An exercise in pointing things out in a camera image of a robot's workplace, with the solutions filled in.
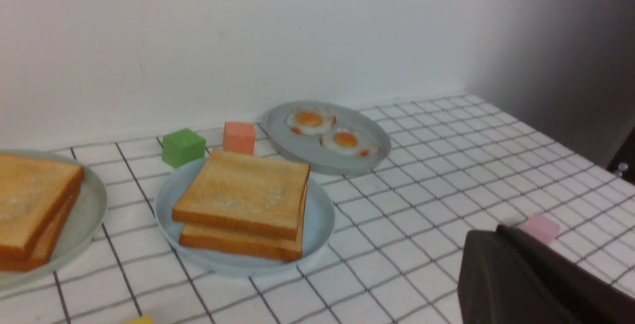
orange cube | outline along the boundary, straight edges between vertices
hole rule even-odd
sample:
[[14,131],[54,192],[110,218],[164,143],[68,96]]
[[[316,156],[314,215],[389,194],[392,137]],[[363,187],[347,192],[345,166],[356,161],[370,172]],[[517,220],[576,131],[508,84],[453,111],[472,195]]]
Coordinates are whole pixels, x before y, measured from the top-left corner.
[[223,149],[241,154],[254,154],[256,131],[252,123],[225,122]]

table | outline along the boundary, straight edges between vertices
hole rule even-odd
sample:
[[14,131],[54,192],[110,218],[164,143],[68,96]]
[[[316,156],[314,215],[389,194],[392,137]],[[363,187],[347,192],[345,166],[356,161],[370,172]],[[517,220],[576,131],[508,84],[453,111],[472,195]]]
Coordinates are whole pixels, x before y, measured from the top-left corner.
[[[472,95],[362,109],[388,132],[371,174],[312,174],[336,207],[316,263],[269,277],[224,277],[182,260],[152,216],[171,168],[161,138],[57,150],[107,184],[109,212],[91,246],[59,272],[0,292],[2,321],[118,324],[141,313],[180,324],[460,324],[465,234],[540,212],[551,247],[635,295],[635,187]],[[263,125],[255,152],[280,157]],[[222,129],[203,130],[208,149]]]

pink cube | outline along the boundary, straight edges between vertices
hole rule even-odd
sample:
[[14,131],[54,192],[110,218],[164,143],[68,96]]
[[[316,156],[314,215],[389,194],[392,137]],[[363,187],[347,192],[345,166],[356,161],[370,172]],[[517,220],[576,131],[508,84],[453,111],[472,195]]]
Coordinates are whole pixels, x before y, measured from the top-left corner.
[[254,124],[241,122],[225,122],[223,132],[223,149],[241,154],[254,154],[256,131]]
[[522,229],[548,246],[560,232],[560,225],[540,213],[535,213],[524,223]]

stack of toast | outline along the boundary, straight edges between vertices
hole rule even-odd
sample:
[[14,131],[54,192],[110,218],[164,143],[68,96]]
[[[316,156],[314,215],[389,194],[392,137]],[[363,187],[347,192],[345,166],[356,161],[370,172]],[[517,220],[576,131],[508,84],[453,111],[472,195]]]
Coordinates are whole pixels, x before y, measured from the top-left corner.
[[179,243],[281,261],[302,258],[308,164],[213,150],[172,209]]
[[79,196],[84,168],[0,154],[0,270],[49,262]]

gray plate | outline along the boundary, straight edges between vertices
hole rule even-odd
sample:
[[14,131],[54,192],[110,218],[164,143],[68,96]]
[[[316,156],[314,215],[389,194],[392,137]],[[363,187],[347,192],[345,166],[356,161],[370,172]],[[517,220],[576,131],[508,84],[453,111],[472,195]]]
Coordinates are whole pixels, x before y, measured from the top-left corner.
[[183,224],[172,220],[172,208],[188,190],[205,161],[206,159],[198,159],[176,169],[159,189],[154,203],[157,222],[170,245],[177,249],[181,257],[187,258],[202,269],[232,276],[258,276],[291,269],[296,265],[312,261],[333,234],[335,227],[333,202],[317,182],[309,179],[300,260],[283,263],[251,256],[191,249],[179,245]]
[[[1,153],[59,161],[60,163],[78,164],[56,154],[38,150],[0,150]],[[0,272],[0,290],[22,285],[48,276],[75,257],[79,256],[93,240],[93,234],[101,227],[106,213],[106,188],[102,180],[92,170],[84,167],[84,182],[81,184],[79,197],[73,211],[66,220],[66,225],[51,256],[51,261],[30,272]]]
[[[363,137],[379,144],[379,152],[369,157],[341,156],[319,143],[320,135],[295,134],[286,124],[286,118],[295,109],[325,107],[335,110],[336,127],[351,128]],[[311,170],[325,174],[360,175],[369,173],[390,153],[390,136],[374,121],[359,112],[324,102],[299,101],[284,103],[274,108],[265,121],[270,138],[279,146],[281,154],[292,161],[309,163]]]

